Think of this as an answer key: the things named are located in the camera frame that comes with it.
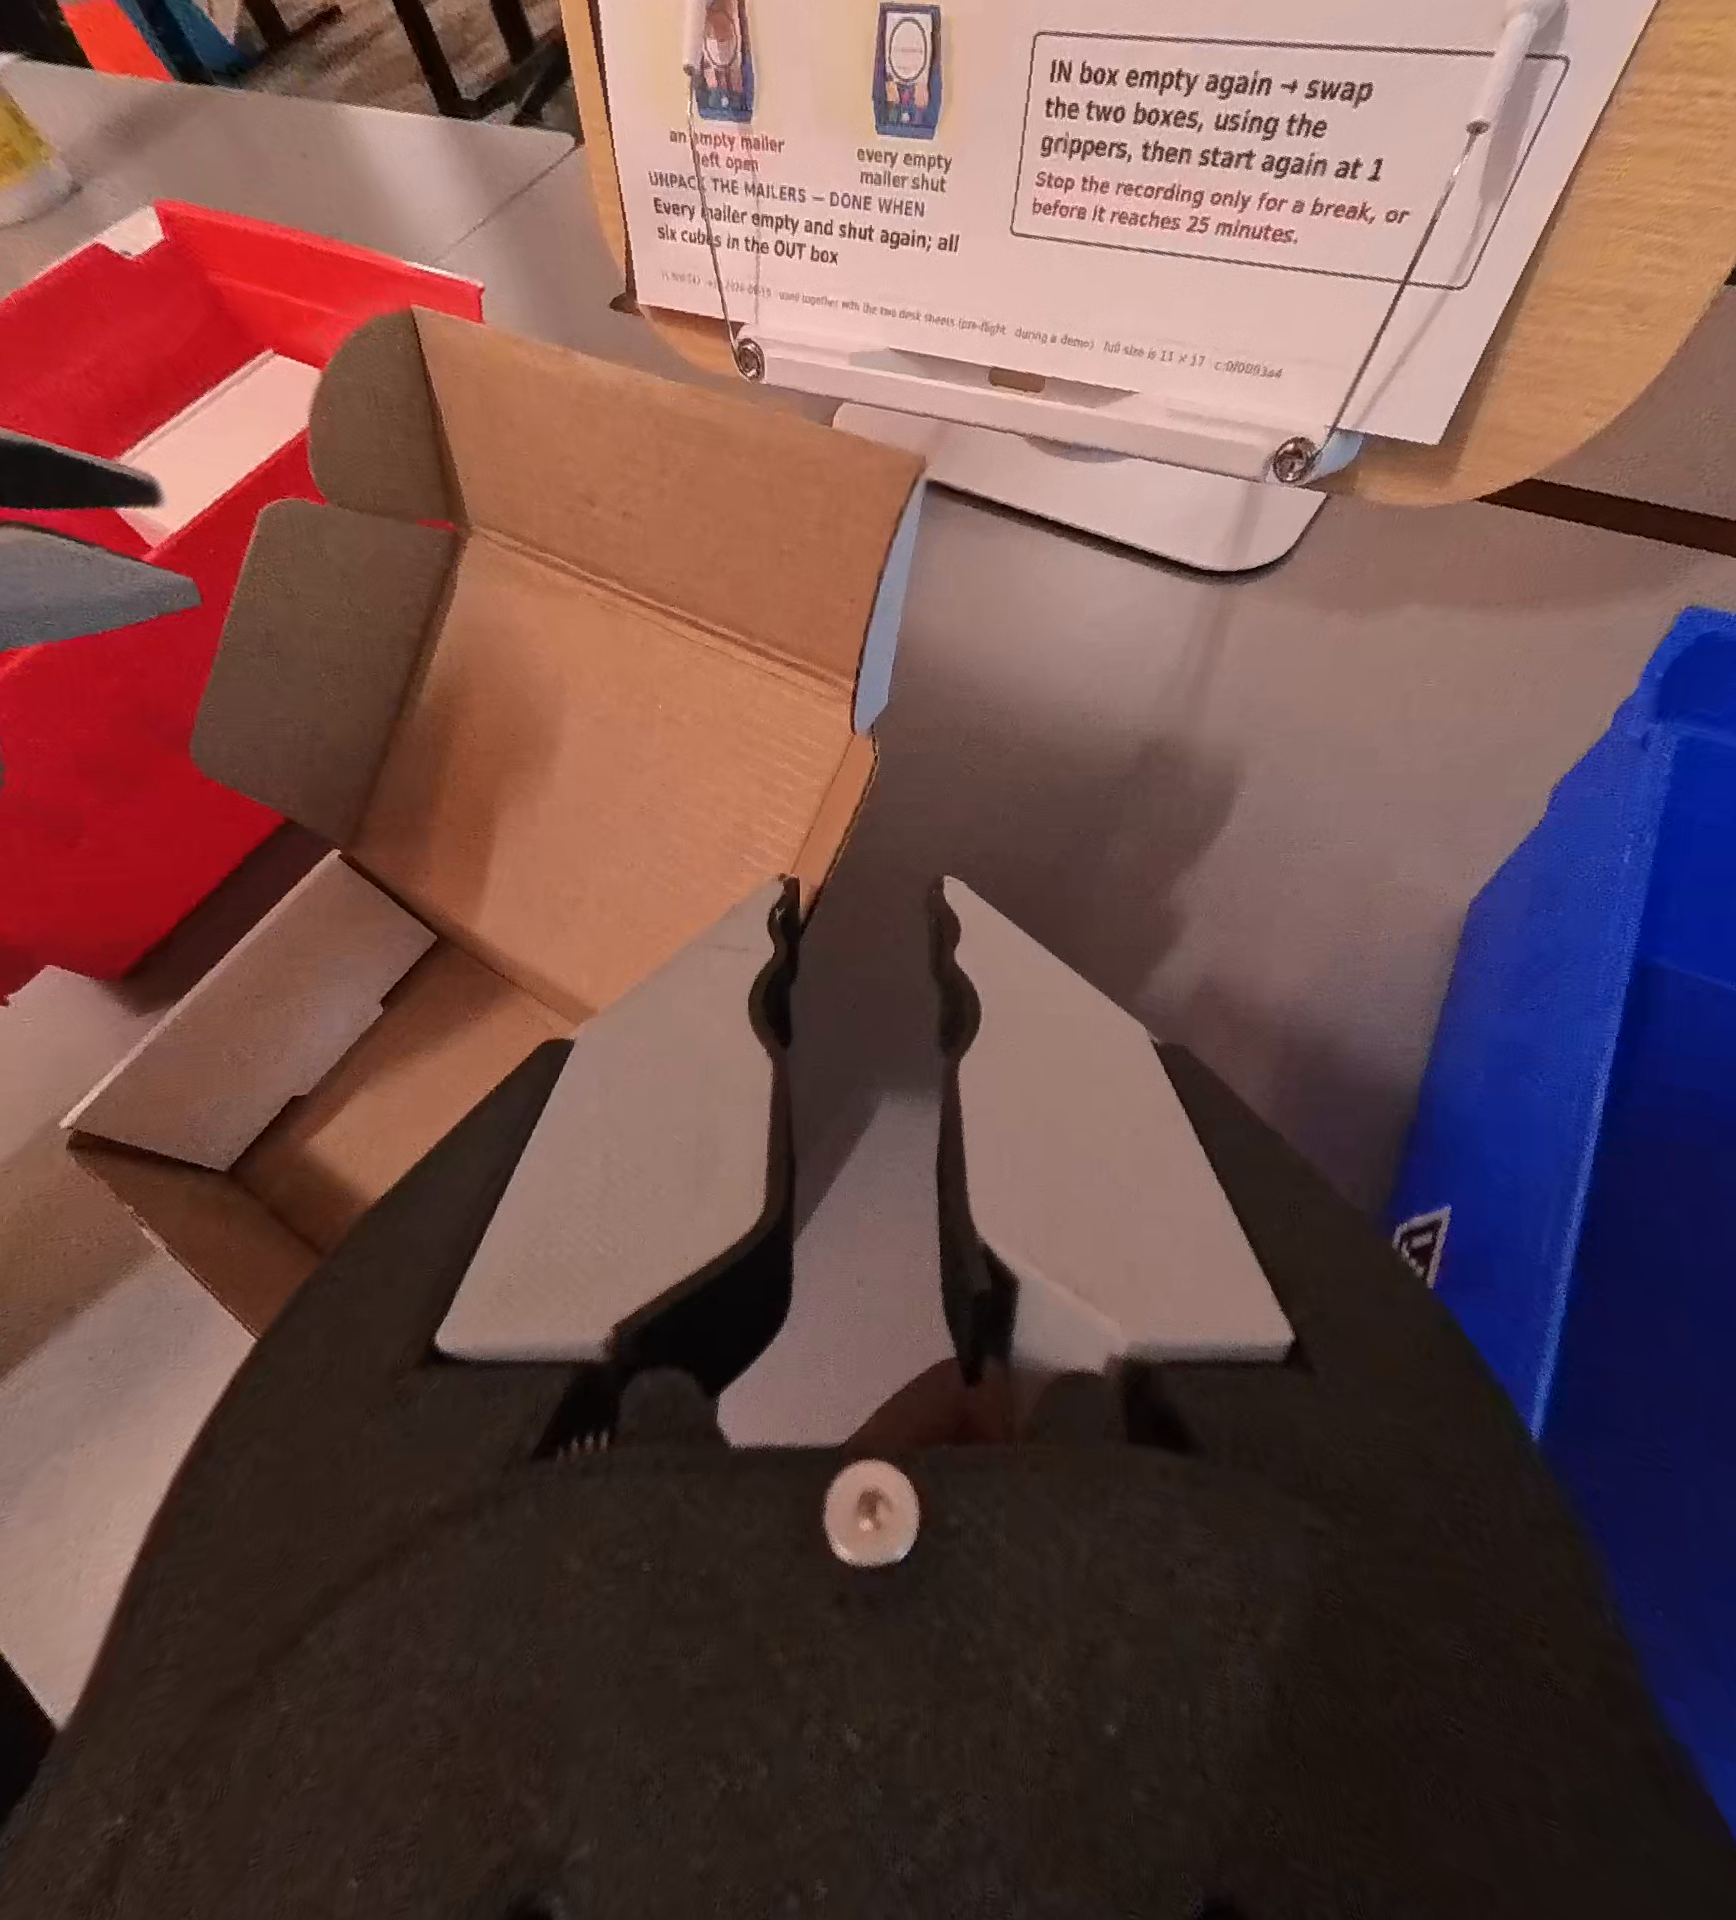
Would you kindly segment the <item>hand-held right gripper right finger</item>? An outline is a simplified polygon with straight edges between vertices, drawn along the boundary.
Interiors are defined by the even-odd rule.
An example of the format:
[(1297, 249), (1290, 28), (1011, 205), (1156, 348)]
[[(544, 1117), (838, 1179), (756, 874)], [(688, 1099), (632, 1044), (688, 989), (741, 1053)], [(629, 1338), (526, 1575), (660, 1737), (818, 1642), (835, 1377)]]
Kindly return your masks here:
[(1146, 1026), (955, 877), (929, 895), (929, 971), (961, 1377), (1281, 1362), (1287, 1315)]

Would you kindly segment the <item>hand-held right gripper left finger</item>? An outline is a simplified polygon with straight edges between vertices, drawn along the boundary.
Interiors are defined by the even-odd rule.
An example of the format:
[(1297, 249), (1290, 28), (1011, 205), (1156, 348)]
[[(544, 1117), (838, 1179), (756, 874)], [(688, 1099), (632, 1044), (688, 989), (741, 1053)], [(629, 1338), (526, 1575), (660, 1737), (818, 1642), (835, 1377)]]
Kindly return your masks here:
[(759, 883), (568, 1044), (466, 1265), (461, 1362), (732, 1386), (793, 1293), (788, 1055), (800, 886)]

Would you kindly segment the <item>red plastic bin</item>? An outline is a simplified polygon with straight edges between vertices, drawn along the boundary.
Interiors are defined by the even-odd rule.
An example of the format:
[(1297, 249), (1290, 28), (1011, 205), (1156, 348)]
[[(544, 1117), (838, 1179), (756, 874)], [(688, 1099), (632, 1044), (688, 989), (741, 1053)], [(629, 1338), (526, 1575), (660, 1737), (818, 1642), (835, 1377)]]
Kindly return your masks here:
[[(154, 203), (0, 300), (0, 429), (120, 462), (261, 352), (322, 373), (369, 320), (472, 324), (482, 285), (199, 205)], [(319, 496), (306, 431), (148, 546), (117, 510), (16, 520), (194, 583), (196, 608), (0, 655), (0, 1004), (60, 969), (116, 980), (279, 816), (199, 774), (189, 735), (254, 522)]]

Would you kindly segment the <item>white cardboard mailer box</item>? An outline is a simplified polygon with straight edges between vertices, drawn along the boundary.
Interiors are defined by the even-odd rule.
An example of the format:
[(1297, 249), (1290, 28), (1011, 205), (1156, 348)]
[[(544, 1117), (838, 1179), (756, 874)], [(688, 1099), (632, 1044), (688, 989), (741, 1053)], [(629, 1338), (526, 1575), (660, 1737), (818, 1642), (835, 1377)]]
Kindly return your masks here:
[(921, 460), (407, 308), (256, 516), (199, 774), (328, 845), (64, 1119), (246, 1332), (535, 1047), (793, 883), (876, 772)]
[(148, 549), (178, 536), (278, 457), (309, 422), (322, 373), (263, 351), (117, 457), (160, 501), (117, 515)]

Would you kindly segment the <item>blue plastic bin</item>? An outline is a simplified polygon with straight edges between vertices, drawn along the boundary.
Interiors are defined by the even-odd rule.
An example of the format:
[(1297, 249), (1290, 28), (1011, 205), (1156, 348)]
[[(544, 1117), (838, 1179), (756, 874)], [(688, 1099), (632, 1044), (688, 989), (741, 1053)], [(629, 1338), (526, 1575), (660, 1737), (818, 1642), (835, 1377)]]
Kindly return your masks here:
[(1470, 902), (1389, 1198), (1736, 1834), (1736, 613)]

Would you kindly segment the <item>printed instruction poster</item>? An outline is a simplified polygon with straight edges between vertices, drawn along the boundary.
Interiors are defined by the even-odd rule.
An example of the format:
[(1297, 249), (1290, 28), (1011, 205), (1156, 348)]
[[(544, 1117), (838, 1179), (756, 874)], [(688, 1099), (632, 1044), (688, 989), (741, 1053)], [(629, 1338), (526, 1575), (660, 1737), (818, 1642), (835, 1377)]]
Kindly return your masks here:
[(1264, 476), (1434, 446), (1656, 4), (593, 4), (634, 294), (749, 376)]

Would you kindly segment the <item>instruction sheet on wooden stand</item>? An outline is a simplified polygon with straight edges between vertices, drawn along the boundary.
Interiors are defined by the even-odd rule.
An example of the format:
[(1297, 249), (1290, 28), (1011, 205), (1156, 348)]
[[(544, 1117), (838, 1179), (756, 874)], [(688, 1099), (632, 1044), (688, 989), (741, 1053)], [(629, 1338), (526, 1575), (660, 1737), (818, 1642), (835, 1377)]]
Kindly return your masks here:
[[(596, 38), (562, 4), (592, 194), (632, 315), (689, 370), (748, 391), (718, 324), (634, 294)], [(1436, 445), (1364, 439), (1319, 493), (1438, 508), (1573, 454), (1663, 370), (1736, 266), (1736, 4), (1653, 4), (1453, 420)]]

